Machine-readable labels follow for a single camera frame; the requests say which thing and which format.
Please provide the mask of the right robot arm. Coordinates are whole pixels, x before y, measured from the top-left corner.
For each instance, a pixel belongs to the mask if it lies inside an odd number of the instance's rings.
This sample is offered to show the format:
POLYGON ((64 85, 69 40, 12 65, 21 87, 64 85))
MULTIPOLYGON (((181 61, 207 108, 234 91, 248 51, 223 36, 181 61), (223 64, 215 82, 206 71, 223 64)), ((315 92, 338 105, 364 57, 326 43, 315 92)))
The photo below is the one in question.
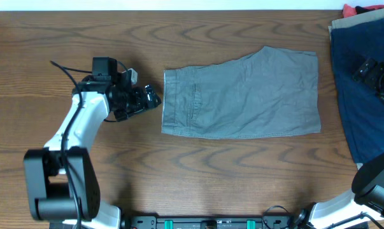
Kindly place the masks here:
MULTIPOLYGON (((384 62, 367 59, 352 76, 384 103, 384 62)), ((378 228, 384 219, 384 153, 364 164, 350 190, 326 202, 302 209, 289 228, 355 228, 366 221, 378 228)))

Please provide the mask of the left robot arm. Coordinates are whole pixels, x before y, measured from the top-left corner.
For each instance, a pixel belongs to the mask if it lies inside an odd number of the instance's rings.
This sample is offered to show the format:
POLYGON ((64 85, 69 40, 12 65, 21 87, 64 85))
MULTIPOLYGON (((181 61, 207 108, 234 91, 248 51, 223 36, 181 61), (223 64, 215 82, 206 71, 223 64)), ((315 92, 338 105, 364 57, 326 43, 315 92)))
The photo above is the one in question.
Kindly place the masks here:
POLYGON ((119 207, 101 201, 90 160, 99 127, 110 112, 125 121, 161 104, 155 90, 131 79, 86 76, 75 83, 72 105, 55 135, 24 156, 29 210, 51 228, 120 228, 119 207))

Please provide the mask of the grey shorts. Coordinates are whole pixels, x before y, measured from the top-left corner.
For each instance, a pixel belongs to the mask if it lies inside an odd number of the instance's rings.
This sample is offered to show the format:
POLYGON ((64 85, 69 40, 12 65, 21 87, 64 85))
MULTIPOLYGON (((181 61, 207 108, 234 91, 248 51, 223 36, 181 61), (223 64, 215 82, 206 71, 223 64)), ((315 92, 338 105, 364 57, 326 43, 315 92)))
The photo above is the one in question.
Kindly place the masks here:
POLYGON ((263 47, 210 66, 164 72, 162 133, 256 139, 319 133, 315 52, 263 47))

